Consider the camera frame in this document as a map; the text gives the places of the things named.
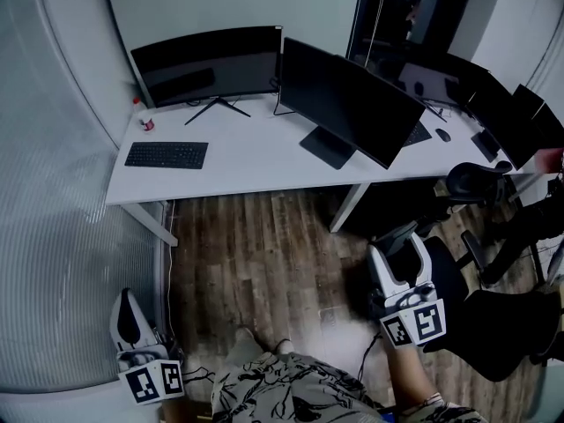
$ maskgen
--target white desk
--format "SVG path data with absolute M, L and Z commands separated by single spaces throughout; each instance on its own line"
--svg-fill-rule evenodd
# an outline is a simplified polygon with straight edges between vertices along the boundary
M 106 204 L 123 206 L 163 241 L 176 246 L 177 240 L 138 203 L 355 185 L 331 223 L 331 231 L 336 232 L 370 183 L 443 177 L 465 161 L 489 165 L 471 141 L 471 136 L 479 132 L 474 121 L 466 121 L 452 112 L 447 118 L 449 123 L 445 123 L 426 112 L 421 122 L 433 139 L 402 149 L 389 170 L 358 151 L 343 168 L 336 170 L 299 146 L 316 125 L 296 114 L 272 115 L 275 104 L 276 97 L 270 94 L 253 96 L 239 100 L 236 105 L 252 115 L 250 118 L 217 105 L 187 126 L 184 123 L 201 107 L 149 110 L 156 125 L 154 133 L 150 134 L 139 129 L 137 119 L 132 118 L 115 162 Z M 374 123 L 377 123 L 376 113 L 375 104 Z M 434 132 L 437 128 L 446 130 L 452 140 L 449 143 L 440 140 Z M 131 144 L 137 141 L 200 141 L 210 145 L 204 168 L 200 170 L 126 167 L 124 163 Z M 503 153 L 498 157 L 498 160 L 506 159 Z

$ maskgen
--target monitor base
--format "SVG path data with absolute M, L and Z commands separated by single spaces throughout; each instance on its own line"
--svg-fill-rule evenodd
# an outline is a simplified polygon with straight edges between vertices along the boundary
M 445 123 L 449 123 L 444 117 L 442 117 L 442 108 L 439 109 L 438 111 L 436 109 L 434 109 L 431 104 L 425 100 L 422 100 L 421 103 L 423 105 L 425 105 L 425 108 L 428 109 L 431 113 L 433 113 L 435 116 L 437 116 L 439 119 L 442 119 L 443 122 Z
M 471 140 L 490 163 L 497 158 L 497 152 L 499 152 L 501 148 L 488 131 L 482 130 L 477 135 L 474 135 Z
M 335 169 L 343 167 L 356 152 L 356 149 L 346 141 L 321 127 L 317 127 L 304 137 L 300 146 Z
M 224 107 L 230 108 L 233 111 L 236 111 L 237 113 L 241 113 L 242 115 L 245 115 L 247 117 L 250 117 L 249 114 L 245 113 L 244 111 L 235 108 L 233 105 L 230 105 L 229 102 L 225 99 L 222 99 L 221 97 L 216 97 L 214 100 L 212 100 L 210 103 L 208 103 L 204 108 L 202 108 L 200 111 L 197 112 L 197 114 L 195 116 L 193 116 L 188 122 L 186 122 L 184 125 L 188 125 L 189 123 L 191 123 L 192 121 L 194 121 L 194 119 L 196 119 L 198 116 L 200 116 L 202 113 L 206 112 L 207 110 L 209 110 L 211 107 L 213 107 L 216 104 L 220 104 L 223 105 Z

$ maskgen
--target keyboard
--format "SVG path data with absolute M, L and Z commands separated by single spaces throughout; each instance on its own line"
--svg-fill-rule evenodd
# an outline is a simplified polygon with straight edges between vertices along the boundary
M 125 166 L 202 169 L 208 143 L 133 143 Z
M 427 141 L 431 138 L 431 134 L 427 131 L 423 124 L 421 122 L 417 122 L 415 124 L 415 128 L 412 131 L 412 134 L 407 138 L 407 141 L 405 141 L 404 147 L 406 147 L 407 145 L 422 143 L 423 141 Z

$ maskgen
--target chair armrest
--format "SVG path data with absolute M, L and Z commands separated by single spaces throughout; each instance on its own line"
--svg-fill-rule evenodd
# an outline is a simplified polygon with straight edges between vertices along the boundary
M 487 260 L 484 250 L 480 246 L 474 234 L 468 230 L 464 231 L 461 235 L 464 246 L 466 246 L 467 253 L 464 257 L 456 262 L 458 267 L 462 269 L 470 262 L 474 262 L 479 271 L 483 271 L 487 266 Z
M 456 194 L 448 196 L 447 199 L 451 204 L 480 204 L 486 201 L 483 196 L 458 196 Z

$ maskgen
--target computer monitor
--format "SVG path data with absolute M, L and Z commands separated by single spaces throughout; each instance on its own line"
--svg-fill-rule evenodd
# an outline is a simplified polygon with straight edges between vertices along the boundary
M 519 169 L 539 148 L 538 130 L 527 120 L 511 93 L 492 74 L 484 73 L 479 83 L 467 108 L 486 133 L 473 140 L 490 161 L 501 148 Z
M 513 93 L 516 105 L 539 132 L 539 148 L 564 147 L 564 127 L 542 97 L 519 85 Z
M 356 149 L 389 168 L 425 110 L 360 65 L 290 38 L 280 103 L 319 126 L 301 145 L 337 169 Z
M 282 28 L 191 34 L 131 50 L 156 107 L 278 91 Z
M 374 73 L 426 104 L 464 109 L 483 68 L 457 56 L 415 44 L 375 42 L 370 51 Z

